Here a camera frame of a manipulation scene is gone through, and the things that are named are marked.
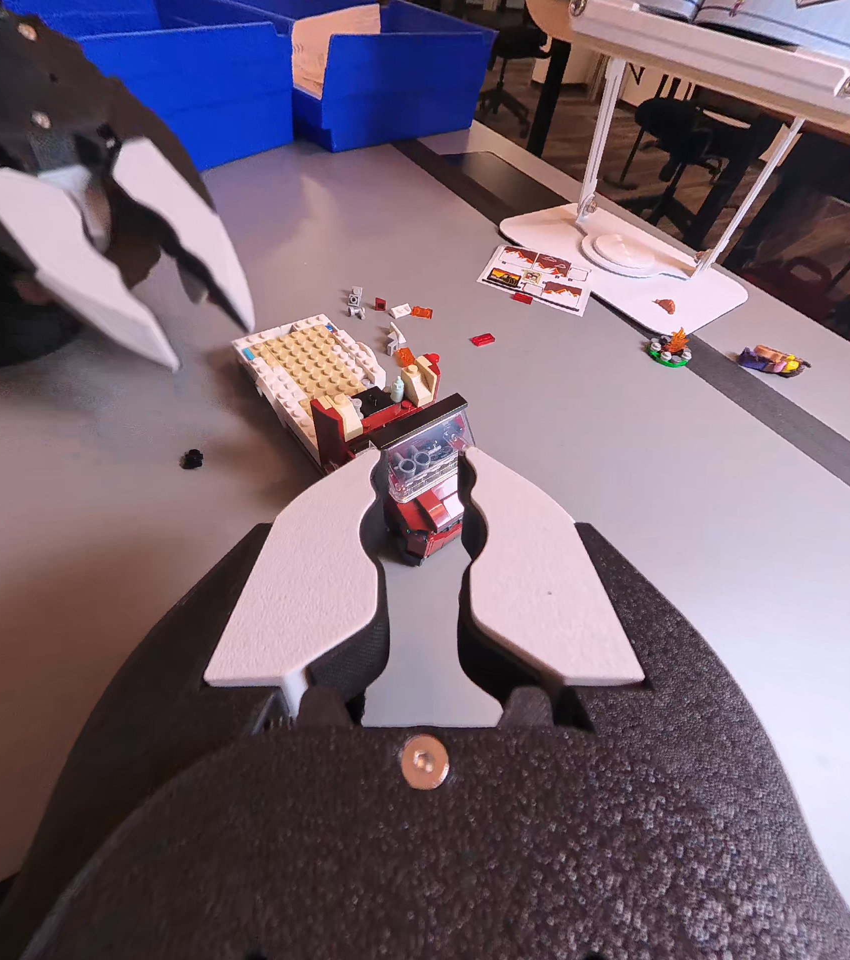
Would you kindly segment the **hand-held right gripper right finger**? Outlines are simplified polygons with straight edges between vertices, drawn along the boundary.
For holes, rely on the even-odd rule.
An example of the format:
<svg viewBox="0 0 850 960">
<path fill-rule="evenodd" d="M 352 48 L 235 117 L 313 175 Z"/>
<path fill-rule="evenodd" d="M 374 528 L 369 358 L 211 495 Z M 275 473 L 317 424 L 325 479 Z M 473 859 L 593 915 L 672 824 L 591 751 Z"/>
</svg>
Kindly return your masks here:
<svg viewBox="0 0 850 960">
<path fill-rule="evenodd" d="M 483 546 L 469 568 L 479 633 L 553 690 L 642 682 L 645 672 L 573 518 L 476 447 L 471 502 Z"/>
</svg>

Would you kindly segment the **purple toy minifigure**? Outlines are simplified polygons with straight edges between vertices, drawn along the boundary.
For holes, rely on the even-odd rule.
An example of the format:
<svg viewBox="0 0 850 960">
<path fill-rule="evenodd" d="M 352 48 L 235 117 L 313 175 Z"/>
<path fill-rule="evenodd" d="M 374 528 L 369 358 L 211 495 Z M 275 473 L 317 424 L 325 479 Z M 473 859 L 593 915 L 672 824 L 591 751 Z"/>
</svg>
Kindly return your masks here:
<svg viewBox="0 0 850 960">
<path fill-rule="evenodd" d="M 795 378 L 811 366 L 800 357 L 763 344 L 744 348 L 737 363 L 743 368 L 781 378 Z"/>
</svg>

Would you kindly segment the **grey desk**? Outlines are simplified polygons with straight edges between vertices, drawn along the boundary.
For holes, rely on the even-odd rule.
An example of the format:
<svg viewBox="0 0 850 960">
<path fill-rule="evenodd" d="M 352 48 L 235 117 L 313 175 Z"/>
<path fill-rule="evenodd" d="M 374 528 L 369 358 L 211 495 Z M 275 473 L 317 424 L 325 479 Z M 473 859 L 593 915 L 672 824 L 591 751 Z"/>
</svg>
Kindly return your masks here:
<svg viewBox="0 0 850 960">
<path fill-rule="evenodd" d="M 480 286 L 495 225 L 397 147 L 297 142 L 205 179 L 260 328 L 324 313 L 380 352 L 382 317 L 342 318 L 348 288 L 432 308 L 403 330 L 440 354 L 478 445 L 595 524 L 712 645 L 850 905 L 850 485 L 695 369 L 654 364 L 602 304 L 575 318 Z M 129 652 L 315 476 L 228 319 L 167 260 L 139 297 L 177 374 L 88 330 L 0 369 L 0 881 Z M 190 449 L 204 463 L 183 470 Z"/>
</svg>

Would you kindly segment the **toy brick camper van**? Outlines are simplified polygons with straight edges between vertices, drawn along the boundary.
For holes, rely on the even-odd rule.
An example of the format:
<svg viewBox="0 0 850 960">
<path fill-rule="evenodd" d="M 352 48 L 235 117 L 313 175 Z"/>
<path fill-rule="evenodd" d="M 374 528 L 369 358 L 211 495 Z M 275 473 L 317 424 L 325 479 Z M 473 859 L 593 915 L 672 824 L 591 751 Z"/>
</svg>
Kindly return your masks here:
<svg viewBox="0 0 850 960">
<path fill-rule="evenodd" d="M 383 451 L 385 518 L 407 564 L 421 565 L 460 536 L 458 457 L 474 436 L 466 400 L 439 395 L 437 353 L 414 354 L 414 365 L 388 371 L 368 345 L 324 314 L 232 345 L 258 394 L 323 473 L 368 448 Z M 390 394 L 397 376 L 406 386 L 402 402 L 362 418 L 351 397 L 371 387 Z"/>
</svg>

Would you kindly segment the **red backpack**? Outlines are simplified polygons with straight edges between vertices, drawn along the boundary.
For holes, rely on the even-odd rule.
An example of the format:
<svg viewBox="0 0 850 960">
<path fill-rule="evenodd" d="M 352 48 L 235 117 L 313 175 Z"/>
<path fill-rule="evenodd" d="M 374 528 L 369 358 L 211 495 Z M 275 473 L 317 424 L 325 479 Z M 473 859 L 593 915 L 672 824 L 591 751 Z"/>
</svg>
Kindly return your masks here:
<svg viewBox="0 0 850 960">
<path fill-rule="evenodd" d="M 771 261 L 753 271 L 752 282 L 809 318 L 824 321 L 834 309 L 833 274 L 813 258 Z"/>
</svg>

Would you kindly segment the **white book stand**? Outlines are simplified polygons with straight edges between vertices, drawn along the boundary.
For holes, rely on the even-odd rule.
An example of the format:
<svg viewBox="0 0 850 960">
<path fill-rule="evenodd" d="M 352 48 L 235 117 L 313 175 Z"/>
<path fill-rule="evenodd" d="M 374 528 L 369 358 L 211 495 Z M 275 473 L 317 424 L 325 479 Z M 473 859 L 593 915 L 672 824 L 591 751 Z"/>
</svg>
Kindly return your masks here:
<svg viewBox="0 0 850 960">
<path fill-rule="evenodd" d="M 584 40 L 609 61 L 578 201 L 506 219 L 500 225 L 503 236 L 513 245 L 589 268 L 591 294 L 650 331 L 665 332 L 670 322 L 695 331 L 743 305 L 743 285 L 721 272 L 717 259 L 805 122 L 850 131 L 850 60 L 698 26 L 646 11 L 640 2 L 527 2 L 527 8 L 554 40 Z M 661 68 L 792 117 L 743 206 L 705 253 L 679 251 L 649 226 L 599 205 L 599 165 L 628 64 Z M 656 299 L 675 301 L 671 321 Z"/>
</svg>

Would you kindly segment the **instruction booklet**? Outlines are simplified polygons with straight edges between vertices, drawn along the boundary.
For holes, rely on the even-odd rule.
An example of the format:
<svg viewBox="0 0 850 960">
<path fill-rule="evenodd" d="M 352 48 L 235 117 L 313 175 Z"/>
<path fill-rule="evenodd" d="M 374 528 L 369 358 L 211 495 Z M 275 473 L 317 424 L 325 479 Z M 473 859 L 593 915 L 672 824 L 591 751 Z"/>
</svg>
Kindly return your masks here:
<svg viewBox="0 0 850 960">
<path fill-rule="evenodd" d="M 850 61 L 850 1 L 641 1 L 643 10 Z"/>
</svg>

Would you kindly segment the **blue storage bin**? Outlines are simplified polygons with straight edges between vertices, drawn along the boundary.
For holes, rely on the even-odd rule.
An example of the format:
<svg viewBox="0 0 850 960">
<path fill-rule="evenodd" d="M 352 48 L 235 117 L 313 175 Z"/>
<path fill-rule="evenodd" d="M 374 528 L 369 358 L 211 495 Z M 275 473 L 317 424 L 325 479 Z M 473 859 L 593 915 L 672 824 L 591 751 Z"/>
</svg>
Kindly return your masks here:
<svg viewBox="0 0 850 960">
<path fill-rule="evenodd" d="M 5 1 L 76 40 L 201 171 L 293 139 L 288 28 L 239 2 Z"/>
<path fill-rule="evenodd" d="M 409 2 L 249 6 L 290 37 L 297 138 L 343 152 L 471 125 L 494 30 Z"/>
</svg>

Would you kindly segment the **sticker sheet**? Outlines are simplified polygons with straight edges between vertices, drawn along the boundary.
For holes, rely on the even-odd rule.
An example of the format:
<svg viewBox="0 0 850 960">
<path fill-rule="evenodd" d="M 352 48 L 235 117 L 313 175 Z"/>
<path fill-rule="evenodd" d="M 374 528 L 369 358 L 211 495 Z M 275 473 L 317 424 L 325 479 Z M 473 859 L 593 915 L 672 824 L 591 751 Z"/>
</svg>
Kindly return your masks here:
<svg viewBox="0 0 850 960">
<path fill-rule="evenodd" d="M 511 297 L 524 292 L 534 302 L 582 316 L 591 294 L 591 270 L 552 254 L 512 244 L 499 246 L 482 270 L 480 284 Z"/>
</svg>

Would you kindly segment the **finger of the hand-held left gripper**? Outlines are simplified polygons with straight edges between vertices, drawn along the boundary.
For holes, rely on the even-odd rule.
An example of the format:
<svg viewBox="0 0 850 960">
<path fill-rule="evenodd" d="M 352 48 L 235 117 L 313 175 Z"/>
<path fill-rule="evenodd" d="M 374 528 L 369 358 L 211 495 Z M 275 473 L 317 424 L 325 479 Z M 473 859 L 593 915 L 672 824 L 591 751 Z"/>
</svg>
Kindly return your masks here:
<svg viewBox="0 0 850 960">
<path fill-rule="evenodd" d="M 244 328 L 253 331 L 255 314 L 247 279 L 214 208 L 146 138 L 121 144 L 112 177 L 129 198 L 171 228 L 179 246 L 205 268 Z"/>
<path fill-rule="evenodd" d="M 121 346 L 178 370 L 180 363 L 151 312 L 119 269 L 84 233 L 69 194 L 41 179 L 0 168 L 0 223 L 35 269 L 35 280 L 78 317 Z"/>
</svg>

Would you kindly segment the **campfire brick build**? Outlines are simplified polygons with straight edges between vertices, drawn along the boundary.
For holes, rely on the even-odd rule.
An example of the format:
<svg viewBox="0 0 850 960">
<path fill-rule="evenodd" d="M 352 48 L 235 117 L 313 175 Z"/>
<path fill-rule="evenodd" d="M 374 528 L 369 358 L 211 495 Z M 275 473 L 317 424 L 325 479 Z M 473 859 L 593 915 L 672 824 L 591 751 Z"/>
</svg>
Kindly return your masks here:
<svg viewBox="0 0 850 960">
<path fill-rule="evenodd" d="M 652 338 L 647 344 L 647 353 L 656 363 L 678 369 L 692 359 L 689 343 L 688 335 L 681 328 L 668 336 Z"/>
</svg>

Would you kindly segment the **black office chair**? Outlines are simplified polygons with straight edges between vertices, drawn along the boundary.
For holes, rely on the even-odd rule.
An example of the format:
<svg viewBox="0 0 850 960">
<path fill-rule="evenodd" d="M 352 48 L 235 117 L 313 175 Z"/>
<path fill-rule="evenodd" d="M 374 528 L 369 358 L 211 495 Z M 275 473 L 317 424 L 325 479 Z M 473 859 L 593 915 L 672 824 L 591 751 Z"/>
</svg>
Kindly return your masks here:
<svg viewBox="0 0 850 960">
<path fill-rule="evenodd" d="M 669 184 L 661 202 L 673 197 L 690 165 L 705 168 L 711 185 L 716 184 L 728 161 L 734 126 L 709 116 L 694 102 L 661 97 L 642 102 L 635 120 L 670 157 L 659 174 L 659 179 Z"/>
</svg>

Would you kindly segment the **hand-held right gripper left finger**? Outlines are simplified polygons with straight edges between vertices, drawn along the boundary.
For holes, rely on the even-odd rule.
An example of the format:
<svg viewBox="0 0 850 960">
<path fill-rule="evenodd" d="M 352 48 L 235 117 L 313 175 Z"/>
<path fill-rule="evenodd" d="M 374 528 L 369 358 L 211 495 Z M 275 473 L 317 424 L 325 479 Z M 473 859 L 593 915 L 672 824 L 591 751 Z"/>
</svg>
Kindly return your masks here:
<svg viewBox="0 0 850 960">
<path fill-rule="evenodd" d="M 298 714 L 307 670 L 371 622 L 379 580 L 360 524 L 380 457 L 359 453 L 275 518 L 205 669 L 209 686 L 278 686 Z"/>
</svg>

